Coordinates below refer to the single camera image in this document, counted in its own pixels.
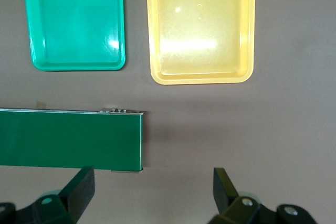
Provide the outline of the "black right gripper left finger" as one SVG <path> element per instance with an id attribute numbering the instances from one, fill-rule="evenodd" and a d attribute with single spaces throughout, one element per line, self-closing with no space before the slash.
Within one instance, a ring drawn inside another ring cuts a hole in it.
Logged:
<path id="1" fill-rule="evenodd" d="M 1 203 L 1 223 L 77 223 L 95 194 L 94 168 L 82 168 L 57 194 L 46 194 L 16 209 Z"/>

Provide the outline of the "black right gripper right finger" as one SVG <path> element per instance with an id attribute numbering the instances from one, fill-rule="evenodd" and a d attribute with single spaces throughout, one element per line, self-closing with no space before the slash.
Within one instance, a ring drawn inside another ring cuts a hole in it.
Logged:
<path id="1" fill-rule="evenodd" d="M 241 196 L 224 168 L 214 168 L 213 196 L 218 209 L 209 223 L 316 223 L 305 209 L 290 204 L 276 211 L 249 196 Z"/>

